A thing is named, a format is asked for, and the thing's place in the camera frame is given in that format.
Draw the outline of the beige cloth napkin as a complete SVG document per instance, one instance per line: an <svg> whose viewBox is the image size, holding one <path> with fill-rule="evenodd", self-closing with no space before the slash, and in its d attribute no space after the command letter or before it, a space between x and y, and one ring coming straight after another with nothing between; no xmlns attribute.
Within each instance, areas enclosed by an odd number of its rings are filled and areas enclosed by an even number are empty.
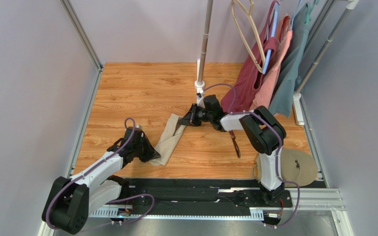
<svg viewBox="0 0 378 236"><path fill-rule="evenodd" d="M155 158L149 161L153 166L166 166L170 160L177 144L179 143L185 127L184 125L179 125L180 116L176 114L171 114L168 119L163 133L155 146L155 150L160 154L159 158Z"/></svg>

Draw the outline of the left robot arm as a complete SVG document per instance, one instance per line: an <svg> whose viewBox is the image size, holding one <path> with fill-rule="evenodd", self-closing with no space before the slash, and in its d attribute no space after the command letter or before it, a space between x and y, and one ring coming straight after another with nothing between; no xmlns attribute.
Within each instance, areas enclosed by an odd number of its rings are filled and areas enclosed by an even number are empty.
<svg viewBox="0 0 378 236"><path fill-rule="evenodd" d="M127 128L124 137L95 163L71 178L59 177L53 182L42 221L52 229L77 234L88 217L103 205L132 199L129 181L116 176L115 172L134 158L146 163L160 157L140 127Z"/></svg>

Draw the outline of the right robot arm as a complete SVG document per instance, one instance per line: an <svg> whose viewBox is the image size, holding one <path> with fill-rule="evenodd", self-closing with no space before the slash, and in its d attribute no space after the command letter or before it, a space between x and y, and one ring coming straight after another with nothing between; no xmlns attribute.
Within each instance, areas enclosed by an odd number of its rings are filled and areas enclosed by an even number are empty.
<svg viewBox="0 0 378 236"><path fill-rule="evenodd" d="M208 122L220 132L243 130L252 147L259 153L260 197L267 205L278 201L284 191L280 158L286 137L283 126L264 106L252 111L226 113L215 95L206 96L203 102L203 107L192 104L187 114L178 119L177 125L200 126Z"/></svg>

